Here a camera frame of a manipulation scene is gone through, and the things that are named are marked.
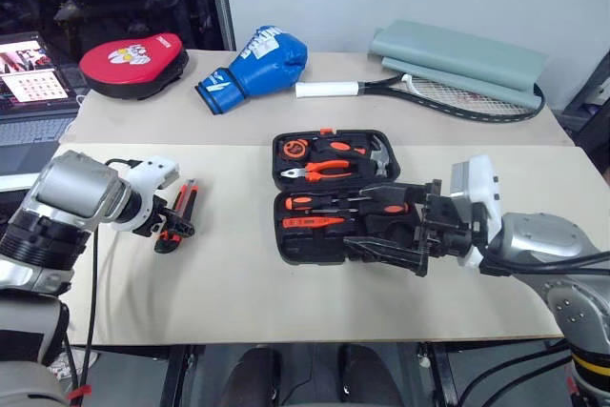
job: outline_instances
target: blue boxing glove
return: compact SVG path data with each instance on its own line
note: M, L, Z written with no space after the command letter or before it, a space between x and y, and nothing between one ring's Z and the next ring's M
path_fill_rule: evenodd
M213 114L228 112L251 95L286 90L307 64L307 47L275 26L258 28L228 69L195 86Z

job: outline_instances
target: tool kit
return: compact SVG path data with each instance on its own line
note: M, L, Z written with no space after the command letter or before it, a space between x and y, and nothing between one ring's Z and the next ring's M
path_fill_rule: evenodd
M431 184L394 182L400 167L382 132L283 133L273 152L274 181L282 191L274 201L275 238L285 261L400 264L409 258L403 251L416 243L420 224L415 204ZM370 251L371 243L376 248ZM396 250L400 259L391 262Z

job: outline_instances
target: racket handle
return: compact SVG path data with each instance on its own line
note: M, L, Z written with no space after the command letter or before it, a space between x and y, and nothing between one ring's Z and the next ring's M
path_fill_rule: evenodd
M329 81L326 83L296 83L295 95L299 97L328 97L332 95L358 95L357 81Z

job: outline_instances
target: tennis racket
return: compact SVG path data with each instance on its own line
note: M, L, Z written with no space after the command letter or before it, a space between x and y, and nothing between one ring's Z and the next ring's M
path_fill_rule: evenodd
M393 88L402 82L406 90ZM438 112L484 123L514 123L536 116L544 107L544 96L538 85L534 94L540 104L526 109L515 104L442 85L408 73L378 81L341 81L329 83L296 83L296 97L324 97L330 95L387 95L407 100Z

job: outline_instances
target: table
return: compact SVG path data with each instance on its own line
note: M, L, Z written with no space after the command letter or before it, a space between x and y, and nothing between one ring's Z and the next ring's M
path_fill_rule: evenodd
M197 236L171 255L154 239L100 227L94 343L165 345L216 342L460 340L558 336L534 291L514 278L480 275L451 257L429 274L381 264L286 264L275 246L271 148L260 146L70 144L98 160L159 154L202 186ZM610 247L610 192L579 148L552 146L395 147L399 181L440 178L451 165L490 154L504 212L548 212L579 224ZM176 182L160 194L169 200ZM69 334L87 332L92 246L75 264Z
M232 51L189 50L182 78L142 101L111 99L91 91L64 143L157 143L175 145L271 145L281 132L377 129L393 145L561 145L573 146L545 108L534 119L490 125L457 119L402 100L380 96L295 99L294 90L257 97L214 116L194 86ZM314 52L302 81L376 80L394 73L378 56Z

